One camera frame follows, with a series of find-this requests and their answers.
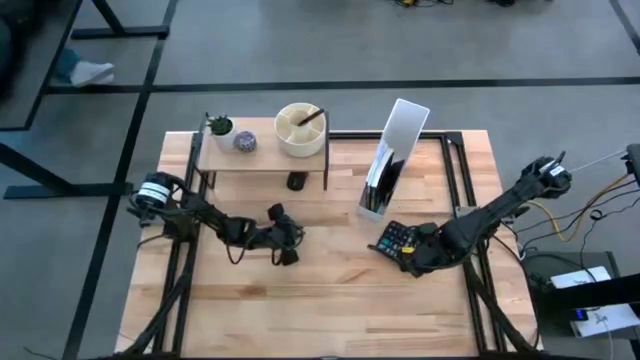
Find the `potted plant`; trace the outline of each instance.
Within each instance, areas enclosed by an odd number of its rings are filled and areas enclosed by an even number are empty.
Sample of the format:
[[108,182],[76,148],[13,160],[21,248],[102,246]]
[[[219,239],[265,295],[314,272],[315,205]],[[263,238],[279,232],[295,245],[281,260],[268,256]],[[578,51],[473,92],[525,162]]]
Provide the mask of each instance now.
[[236,137],[236,127],[233,121],[227,115],[216,117],[211,117],[208,113],[206,115],[207,126],[211,129],[211,135],[213,135],[220,150],[233,149],[233,140]]

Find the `white shoe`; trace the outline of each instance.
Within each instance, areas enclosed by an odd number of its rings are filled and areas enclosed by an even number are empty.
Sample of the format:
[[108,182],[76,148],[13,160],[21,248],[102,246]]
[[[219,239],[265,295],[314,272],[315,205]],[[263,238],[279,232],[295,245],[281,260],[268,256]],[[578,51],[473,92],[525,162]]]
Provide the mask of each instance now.
[[107,75],[106,77],[96,80],[93,84],[94,85],[108,85],[111,84],[113,82],[113,74],[111,75]]
[[97,81],[104,80],[113,74],[113,64],[95,64],[87,61],[80,61],[71,73],[71,85],[74,87],[83,87],[95,84]]

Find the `jeans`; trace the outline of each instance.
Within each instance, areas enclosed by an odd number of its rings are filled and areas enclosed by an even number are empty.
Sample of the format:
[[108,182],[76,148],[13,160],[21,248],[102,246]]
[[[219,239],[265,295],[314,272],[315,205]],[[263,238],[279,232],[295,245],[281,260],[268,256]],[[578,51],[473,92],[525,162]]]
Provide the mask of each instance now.
[[71,82],[71,73],[76,68],[76,65],[78,65],[80,60],[80,56],[78,56],[75,51],[69,48],[64,48],[62,50],[62,54],[60,54],[60,59],[58,60],[56,75],[58,75],[62,81]]

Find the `white pot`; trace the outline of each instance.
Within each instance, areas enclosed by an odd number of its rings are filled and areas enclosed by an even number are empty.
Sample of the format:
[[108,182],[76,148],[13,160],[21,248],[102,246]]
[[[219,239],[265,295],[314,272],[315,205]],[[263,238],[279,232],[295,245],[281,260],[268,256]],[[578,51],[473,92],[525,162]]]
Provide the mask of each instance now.
[[324,145],[327,119],[324,114],[298,127],[297,124],[319,108],[312,104],[295,103],[280,110],[275,118],[280,149],[294,157],[308,157],[316,154]]
[[238,131],[236,130],[236,123],[231,120],[231,131],[224,135],[216,135],[211,133],[211,136],[216,140],[216,145],[222,151],[230,151],[235,147],[233,145],[233,140],[235,140]]

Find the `wooden shelf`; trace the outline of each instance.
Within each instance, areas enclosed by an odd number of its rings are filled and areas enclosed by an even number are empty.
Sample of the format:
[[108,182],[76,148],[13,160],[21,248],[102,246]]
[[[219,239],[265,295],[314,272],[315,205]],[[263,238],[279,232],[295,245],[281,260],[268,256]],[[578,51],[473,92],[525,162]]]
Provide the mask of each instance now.
[[251,153],[237,149],[221,151],[205,129],[198,168],[202,171],[325,171],[324,149],[306,158],[295,158],[280,150],[273,118],[232,118],[240,131],[256,134],[258,148]]

